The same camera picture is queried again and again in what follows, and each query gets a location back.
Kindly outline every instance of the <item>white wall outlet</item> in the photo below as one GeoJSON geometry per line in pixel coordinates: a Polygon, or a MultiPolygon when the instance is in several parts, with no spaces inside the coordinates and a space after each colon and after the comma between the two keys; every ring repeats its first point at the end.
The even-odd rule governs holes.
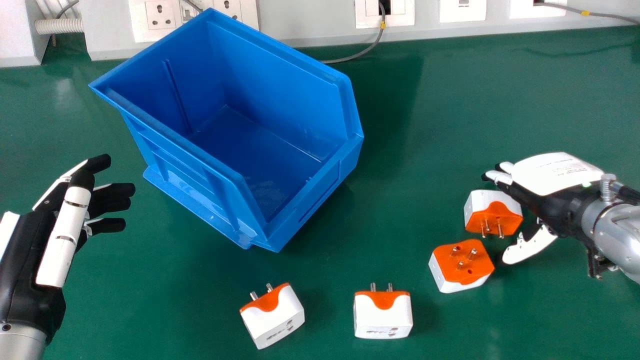
{"type": "Polygon", "coordinates": [[[182,24],[178,0],[129,0],[135,42],[158,41],[182,24]]]}
{"type": "Polygon", "coordinates": [[[486,0],[440,0],[440,22],[484,21],[486,0]]]}
{"type": "MultiPolygon", "coordinates": [[[[249,25],[256,30],[260,29],[256,0],[191,0],[191,2],[200,9],[214,8],[230,18],[249,25]]],[[[198,10],[194,9],[190,4],[181,1],[180,5],[182,5],[183,22],[198,15],[198,10]]]]}
{"type": "MultiPolygon", "coordinates": [[[[566,5],[567,0],[545,0],[546,3],[566,5]]],[[[549,6],[533,6],[534,0],[511,0],[510,19],[530,19],[534,17],[565,16],[566,10],[549,6]]]]}
{"type": "MultiPolygon", "coordinates": [[[[390,0],[391,14],[386,14],[389,26],[415,25],[415,0],[390,0]]],[[[382,16],[379,14],[378,0],[355,0],[356,29],[378,28],[382,16]]]]}

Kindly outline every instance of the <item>orange and white adapter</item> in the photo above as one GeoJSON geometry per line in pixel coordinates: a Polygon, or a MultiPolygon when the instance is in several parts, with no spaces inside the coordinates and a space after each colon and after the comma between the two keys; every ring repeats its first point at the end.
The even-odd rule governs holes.
{"type": "Polygon", "coordinates": [[[431,254],[429,269],[442,293],[476,288],[495,267],[480,240],[441,245],[431,254]]]}
{"type": "Polygon", "coordinates": [[[353,299],[353,325],[356,338],[399,339],[409,336],[413,327],[411,295],[407,291],[358,291],[353,299]]]}
{"type": "Polygon", "coordinates": [[[465,204],[465,229],[470,233],[494,234],[501,238],[518,231],[522,207],[498,190],[474,190],[465,204]]]}
{"type": "Polygon", "coordinates": [[[244,326],[258,349],[266,348],[305,323],[305,310],[288,282],[259,297],[251,292],[251,301],[240,309],[244,326]]]}

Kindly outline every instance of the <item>blue plastic bin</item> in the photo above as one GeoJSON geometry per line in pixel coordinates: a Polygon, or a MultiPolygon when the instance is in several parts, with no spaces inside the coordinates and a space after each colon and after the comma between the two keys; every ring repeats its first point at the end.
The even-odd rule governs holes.
{"type": "Polygon", "coordinates": [[[355,168],[344,74],[214,10],[90,84],[144,177],[247,249],[278,252],[355,168]]]}

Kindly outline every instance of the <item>gray cable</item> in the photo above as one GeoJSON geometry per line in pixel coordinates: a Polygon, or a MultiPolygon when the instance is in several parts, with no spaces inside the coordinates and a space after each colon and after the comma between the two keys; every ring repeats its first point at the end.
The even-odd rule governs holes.
{"type": "Polygon", "coordinates": [[[191,5],[191,7],[194,8],[197,12],[199,12],[199,13],[202,12],[202,9],[199,8],[198,5],[194,4],[193,1],[191,1],[191,0],[182,0],[182,1],[184,1],[185,3],[191,5]]]}
{"type": "Polygon", "coordinates": [[[640,21],[638,21],[638,20],[635,20],[635,19],[633,19],[631,17],[615,15],[615,14],[612,14],[612,13],[594,13],[594,12],[590,12],[590,11],[587,11],[587,10],[580,10],[580,9],[571,8],[571,7],[565,6],[565,5],[558,5],[558,4],[551,4],[551,3],[535,3],[533,5],[534,6],[548,6],[550,8],[563,9],[563,10],[566,10],[568,12],[579,13],[580,15],[583,15],[583,16],[608,17],[608,18],[611,18],[611,19],[624,20],[624,21],[628,21],[628,22],[631,22],[631,23],[636,24],[636,25],[640,25],[640,21]]]}
{"type": "Polygon", "coordinates": [[[60,10],[60,12],[56,15],[56,19],[60,19],[62,17],[62,15],[64,15],[65,12],[67,12],[67,10],[71,9],[72,7],[74,7],[74,5],[79,3],[79,2],[80,2],[80,0],[69,1],[69,4],[67,4],[64,8],[62,8],[62,10],[60,10]]]}
{"type": "Polygon", "coordinates": [[[378,6],[380,7],[380,12],[382,13],[382,22],[380,23],[380,31],[378,32],[378,37],[376,38],[376,40],[371,43],[371,45],[369,45],[369,47],[367,49],[364,49],[363,51],[360,51],[357,54],[353,54],[351,56],[347,56],[345,58],[339,58],[339,59],[332,59],[332,60],[321,60],[321,63],[325,63],[325,64],[335,64],[335,63],[342,63],[345,61],[349,61],[349,60],[353,60],[355,58],[359,58],[362,55],[368,53],[369,51],[371,51],[374,47],[376,47],[376,45],[378,45],[378,43],[380,43],[380,38],[382,37],[382,33],[385,30],[386,24],[385,24],[385,18],[387,16],[387,14],[385,13],[385,7],[382,5],[381,2],[378,1],[378,6]]]}

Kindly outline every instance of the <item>robotic hand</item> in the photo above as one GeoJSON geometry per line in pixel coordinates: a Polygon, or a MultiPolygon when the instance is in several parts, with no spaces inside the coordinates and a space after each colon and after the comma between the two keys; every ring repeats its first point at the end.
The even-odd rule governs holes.
{"type": "Polygon", "coordinates": [[[129,209],[130,183],[94,188],[93,175],[111,166],[104,154],[64,173],[33,206],[0,221],[0,354],[37,360],[62,324],[62,287],[74,254],[89,236],[124,230],[122,218],[98,218],[129,209]]]}
{"type": "Polygon", "coordinates": [[[527,259],[556,238],[573,236],[587,248],[589,276],[621,270],[640,283],[640,192],[565,152],[503,162],[483,180],[528,208],[537,221],[502,254],[508,265],[527,259]]]}

